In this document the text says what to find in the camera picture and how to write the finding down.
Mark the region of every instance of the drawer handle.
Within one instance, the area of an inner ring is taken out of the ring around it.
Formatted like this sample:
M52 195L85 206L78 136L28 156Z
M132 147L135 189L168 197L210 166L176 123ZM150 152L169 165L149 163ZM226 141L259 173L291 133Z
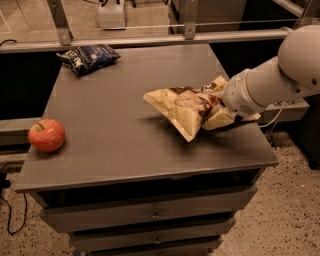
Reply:
M160 220L161 219L161 215L157 211L154 211L152 219L153 220Z
M154 244L162 244L162 241L160 240L159 237L156 238L156 240L154 241Z

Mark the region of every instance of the snack bag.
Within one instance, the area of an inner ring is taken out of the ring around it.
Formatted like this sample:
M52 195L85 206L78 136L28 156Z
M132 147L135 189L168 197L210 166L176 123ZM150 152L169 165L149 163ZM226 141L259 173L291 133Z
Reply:
M190 87L156 90L143 98L169 119L188 142L201 128L202 119L219 103L217 97Z
M227 82L219 76L200 89L160 89L146 93L143 98L159 110L190 142L201 128L213 130L235 122L236 113L226 108L221 100L225 86ZM257 120L259 117L258 114L246 120Z
M84 76L111 65L120 55L106 44L80 46L63 54L57 53L62 62L70 66L77 76Z

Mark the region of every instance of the metal frame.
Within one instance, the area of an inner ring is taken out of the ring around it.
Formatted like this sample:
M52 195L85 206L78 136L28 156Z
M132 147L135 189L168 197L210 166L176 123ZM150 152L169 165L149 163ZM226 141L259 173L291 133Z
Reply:
M196 18L198 10L198 0L187 0L185 7L184 37L193 39L196 34Z
M301 19L296 23L294 28L299 28L312 24L314 18L319 17L320 0L309 0L303 10Z
M73 40L70 45L61 45L59 42L25 42L4 44L0 48L2 53L22 53L22 52L44 52L44 51L62 51L77 46L106 43L113 48L127 47L146 47L146 46L164 46L181 44L204 44L213 42L239 42L254 40L273 40L284 39L289 34L288 30L270 29L270 30L250 30L250 31L226 31L195 34L193 39L186 39L184 35L168 35L157 37L140 38L110 38L110 39L88 39Z
M275 3L288 9L301 19L296 27L312 23L312 19L318 15L320 0L309 0L306 8L303 10L289 0L273 0ZM39 52L39 51L62 51L72 47L88 44L106 43L114 48L121 47L139 47L139 46L162 46L174 44L197 44L210 42L236 42L250 40L271 40L283 39L288 32L282 29L259 30L259 31L228 31L228 32L209 32L196 33L196 16L198 0L186 0L185 8L185 33L183 35L168 35L140 38L106 38L106 39L88 39L74 40L70 31L68 21L63 9L61 0L47 0L51 15L55 22L59 42L24 42L5 44L0 48L1 53L19 53L19 52Z
M298 18L302 17L303 8L290 0L272 0L276 4L282 6L287 11L291 12L292 14L296 15Z
M57 28L61 45L71 45L73 39L61 0L47 0L52 18Z

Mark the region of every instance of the wire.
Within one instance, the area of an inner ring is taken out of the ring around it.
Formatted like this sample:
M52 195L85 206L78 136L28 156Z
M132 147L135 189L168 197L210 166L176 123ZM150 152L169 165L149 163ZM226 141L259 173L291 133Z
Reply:
M93 1L89 1L89 0L82 0L82 1L87 2L87 3L90 3L90 4L100 4L100 3L98 3L98 2L93 2Z
M7 200L5 200L2 196L0 196L0 199L5 202L8 207L9 207L9 216L8 216L8 222L7 222L7 231L8 233L13 236L14 234L18 233L26 224L26 219L27 219L27 212L28 212L28 201L27 201L27 197L26 194L23 194L24 197L24 201L25 201L25 208L24 208L24 219L23 219L23 223L21 225L20 228L18 228L16 231L10 231L10 226L11 226L11 215L12 215L12 207L11 205L8 203Z
M1 172L3 172L3 170L4 169L6 169L8 166L10 166L10 165L22 165L23 163L21 163L21 162L10 162L10 163L7 163L7 164L5 164L5 165L3 165L2 167L1 167L1 169L0 169L0 173Z
M275 117L274 117L269 123L264 124L264 125L259 125L259 127L260 127L260 128L265 128L265 127L273 124L273 123L277 120L277 118L280 116L282 110L284 109L285 104L286 104L286 102L283 101L283 102L282 102L282 106L281 106L281 108L279 109L278 113L275 115Z
M20 164L22 165L21 162L11 162L11 163L7 163L5 165L3 165L0 169L0 173L3 172L4 169L6 169L8 166L10 165L17 165L17 164ZM12 216L12 207L11 205L8 203L7 200L5 200L1 195L0 195L0 199L5 202L8 207L9 207L9 215L8 215L8 223L7 223L7 231L8 233L13 236L14 234L18 233L23 227L24 225L26 224L26 220L27 220L27 212L28 212L28 201L27 201L27 197L26 197L26 194L23 194L23 197L24 197L24 202L25 202L25 208L24 208L24 219L23 219L23 223L21 225L20 228L18 228L16 231L10 231L10 226L11 226L11 216Z
M17 42L17 40L14 40L14 39L7 39L7 40L4 40L4 41L2 41L2 42L0 43L0 47L1 47L4 43L6 43L6 42L14 42L14 43L16 43L16 42Z

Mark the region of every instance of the blue snack bag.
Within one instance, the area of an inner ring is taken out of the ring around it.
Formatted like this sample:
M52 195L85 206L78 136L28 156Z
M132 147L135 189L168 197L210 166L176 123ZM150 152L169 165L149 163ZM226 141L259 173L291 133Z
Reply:
M77 76L84 76L93 71L111 65L121 56L106 44L79 46L63 54L57 53L58 58Z

